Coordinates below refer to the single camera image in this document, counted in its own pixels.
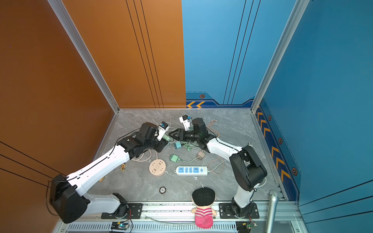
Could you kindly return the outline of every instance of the doll's black hair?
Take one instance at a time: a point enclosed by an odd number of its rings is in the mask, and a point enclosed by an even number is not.
[[[208,206],[215,201],[215,192],[211,188],[196,189],[192,193],[192,198],[197,206]]]

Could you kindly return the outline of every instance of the power strip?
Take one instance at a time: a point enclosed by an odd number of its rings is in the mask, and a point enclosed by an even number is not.
[[[178,166],[175,170],[178,176],[207,176],[206,166]]]

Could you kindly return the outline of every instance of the plush doll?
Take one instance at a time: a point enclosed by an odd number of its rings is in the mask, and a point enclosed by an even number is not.
[[[195,224],[197,227],[209,229],[213,225],[212,216],[216,216],[216,211],[211,208],[215,201],[215,192],[211,188],[200,188],[192,193],[192,202],[197,206],[192,209],[195,214]]]

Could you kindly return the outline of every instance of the orange chevron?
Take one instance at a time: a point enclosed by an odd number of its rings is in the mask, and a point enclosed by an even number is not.
[[[202,101],[201,103],[197,104],[197,107],[202,108],[201,104],[203,104],[205,101]]]
[[[281,159],[276,158],[276,167],[277,167],[277,169],[279,169],[279,162],[282,163],[283,165],[285,165],[285,163]]]
[[[276,147],[272,147],[272,158],[273,158],[273,152],[274,151],[277,151],[278,153],[280,153],[279,150]]]
[[[188,104],[187,107],[193,108],[193,107],[191,107],[191,105],[194,104],[194,103],[195,103],[195,101],[190,102],[190,104]]]
[[[265,120],[260,120],[260,128],[263,128],[263,123],[267,123]]]
[[[264,137],[266,137],[266,131],[271,132],[268,128],[264,127]]]
[[[259,115],[262,115],[262,116],[263,116],[263,113],[258,113],[258,122],[259,122]]]
[[[289,179],[290,178],[290,175],[288,173],[286,173],[284,170],[281,170],[281,181],[283,182],[283,176],[286,175]]]

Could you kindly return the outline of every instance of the black mounting plate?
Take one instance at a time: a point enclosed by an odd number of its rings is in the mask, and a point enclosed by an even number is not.
[[[129,210],[131,210],[131,219],[140,219],[141,212],[142,212],[142,203],[127,203],[129,206]],[[123,217],[117,218],[113,214],[102,213],[101,219],[128,219],[129,213],[127,212]]]
[[[254,202],[251,202],[248,205],[248,209],[250,211],[248,211],[248,214],[244,218],[249,218],[249,214],[252,219],[259,218],[259,211],[255,211],[255,210],[258,210],[258,207]],[[234,216],[234,213],[232,211],[232,203],[219,203],[219,214],[220,214],[220,218],[223,218],[223,219],[236,218],[236,216]]]

